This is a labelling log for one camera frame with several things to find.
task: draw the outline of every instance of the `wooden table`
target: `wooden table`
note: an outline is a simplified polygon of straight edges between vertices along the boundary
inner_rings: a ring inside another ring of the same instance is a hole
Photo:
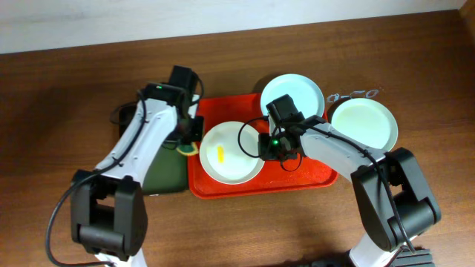
[[[206,97],[259,92],[281,73],[325,96],[377,89],[416,155],[442,221],[415,245],[438,266],[475,263],[475,50],[457,11],[308,24],[0,56],[0,266],[50,266],[45,229],[78,168],[117,142],[108,115],[173,65],[192,67]],[[346,251],[364,233],[351,184],[201,200],[147,197],[149,266],[266,266]],[[59,260],[93,260],[57,218]]]

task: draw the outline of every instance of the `plate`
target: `plate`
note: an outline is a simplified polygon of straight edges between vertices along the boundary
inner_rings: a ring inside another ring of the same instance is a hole
[[[248,182],[261,171],[264,161],[245,155],[239,148],[238,132],[242,122],[223,122],[214,126],[203,138],[200,161],[214,180],[227,185]],[[241,145],[252,155],[258,154],[259,133],[247,125],[240,136]]]
[[[373,148],[390,151],[398,139],[392,113],[371,99],[350,99],[335,109],[331,124],[342,134]]]
[[[323,116],[323,93],[311,79],[298,74],[281,75],[266,85],[261,96],[262,114],[267,115],[267,104],[285,94],[289,94],[297,110],[301,111],[305,118],[312,115]]]

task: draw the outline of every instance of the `red mat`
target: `red mat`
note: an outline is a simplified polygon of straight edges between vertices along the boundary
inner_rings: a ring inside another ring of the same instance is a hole
[[[197,115],[205,117],[204,132],[208,132],[221,122],[247,122],[262,116],[261,95],[259,93],[227,96],[200,100]],[[264,121],[251,123],[260,133],[269,132],[269,124]],[[298,159],[288,160],[284,167],[292,170]],[[304,158],[297,171],[284,171],[279,162],[265,162],[261,172],[248,182],[240,185],[225,185],[213,180],[200,163],[200,156],[188,158],[188,178],[191,192],[203,199],[246,196],[299,189],[322,188],[332,185],[338,174],[325,164]]]

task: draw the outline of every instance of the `yellow object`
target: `yellow object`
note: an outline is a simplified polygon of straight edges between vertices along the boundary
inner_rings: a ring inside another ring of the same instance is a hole
[[[198,147],[194,142],[191,145],[179,145],[177,151],[185,156],[194,156],[199,152]]]
[[[217,147],[217,161],[219,163],[224,163],[224,149],[221,145],[218,145]]]

